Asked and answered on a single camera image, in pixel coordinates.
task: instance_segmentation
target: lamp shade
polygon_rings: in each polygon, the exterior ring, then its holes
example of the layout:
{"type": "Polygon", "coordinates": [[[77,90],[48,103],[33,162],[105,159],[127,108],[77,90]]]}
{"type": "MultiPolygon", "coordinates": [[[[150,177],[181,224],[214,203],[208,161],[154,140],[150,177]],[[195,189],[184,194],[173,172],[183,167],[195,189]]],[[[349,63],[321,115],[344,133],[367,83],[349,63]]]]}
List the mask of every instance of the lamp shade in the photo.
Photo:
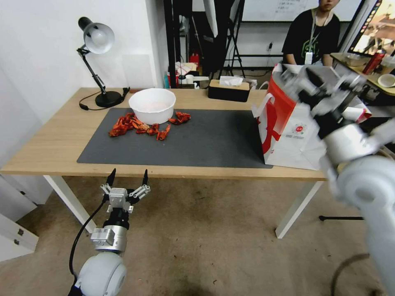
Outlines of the lamp shade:
{"type": "Polygon", "coordinates": [[[78,25],[84,31],[85,46],[90,52],[106,53],[114,44],[114,32],[109,26],[93,23],[87,17],[81,17],[78,25]]]}

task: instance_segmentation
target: person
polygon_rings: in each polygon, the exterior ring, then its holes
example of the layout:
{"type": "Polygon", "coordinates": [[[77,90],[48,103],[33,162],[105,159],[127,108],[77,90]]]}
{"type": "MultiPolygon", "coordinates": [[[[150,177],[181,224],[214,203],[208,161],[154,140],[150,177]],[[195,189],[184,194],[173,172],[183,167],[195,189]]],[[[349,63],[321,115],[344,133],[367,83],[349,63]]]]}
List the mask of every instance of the person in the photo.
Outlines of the person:
{"type": "Polygon", "coordinates": [[[332,9],[340,0],[319,0],[317,8],[302,12],[292,22],[283,46],[284,63],[332,66],[338,51],[340,21],[332,9]]]}

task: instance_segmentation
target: black t-shirt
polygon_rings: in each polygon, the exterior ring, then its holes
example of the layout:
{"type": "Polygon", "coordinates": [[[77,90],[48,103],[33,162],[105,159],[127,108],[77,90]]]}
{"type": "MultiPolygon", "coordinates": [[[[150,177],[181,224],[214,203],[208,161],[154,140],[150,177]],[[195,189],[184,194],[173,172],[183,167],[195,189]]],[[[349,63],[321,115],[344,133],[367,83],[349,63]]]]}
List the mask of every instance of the black t-shirt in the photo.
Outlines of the black t-shirt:
{"type": "MultiPolygon", "coordinates": [[[[306,52],[309,51],[313,14],[311,9],[302,12],[292,22],[283,46],[283,54],[293,54],[298,65],[304,65],[306,52]]],[[[323,54],[337,52],[340,35],[340,21],[333,15],[326,26],[316,25],[313,34],[313,63],[319,61],[323,54]]]]}

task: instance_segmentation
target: id badge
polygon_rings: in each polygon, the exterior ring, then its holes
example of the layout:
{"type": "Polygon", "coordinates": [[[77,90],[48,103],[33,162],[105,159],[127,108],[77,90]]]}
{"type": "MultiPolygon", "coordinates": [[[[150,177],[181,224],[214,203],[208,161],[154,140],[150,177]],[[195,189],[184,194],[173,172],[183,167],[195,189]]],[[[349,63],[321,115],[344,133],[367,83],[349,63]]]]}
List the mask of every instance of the id badge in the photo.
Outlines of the id badge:
{"type": "Polygon", "coordinates": [[[306,57],[304,58],[304,64],[305,65],[311,65],[313,63],[313,53],[312,52],[306,52],[306,57]]]}

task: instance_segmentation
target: gray desk mat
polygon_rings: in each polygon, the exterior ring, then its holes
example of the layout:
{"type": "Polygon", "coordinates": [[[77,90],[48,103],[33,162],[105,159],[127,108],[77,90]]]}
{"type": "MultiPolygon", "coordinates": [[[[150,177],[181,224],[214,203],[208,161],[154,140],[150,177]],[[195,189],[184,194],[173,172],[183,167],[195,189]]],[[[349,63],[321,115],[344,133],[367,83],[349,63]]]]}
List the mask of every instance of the gray desk mat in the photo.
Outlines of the gray desk mat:
{"type": "MultiPolygon", "coordinates": [[[[183,167],[265,168],[258,125],[251,111],[178,110],[191,120],[171,125],[164,141],[135,130],[111,138],[108,132],[128,108],[112,108],[78,158],[78,163],[183,167]]],[[[160,125],[164,130],[168,123],[160,125]]]]}

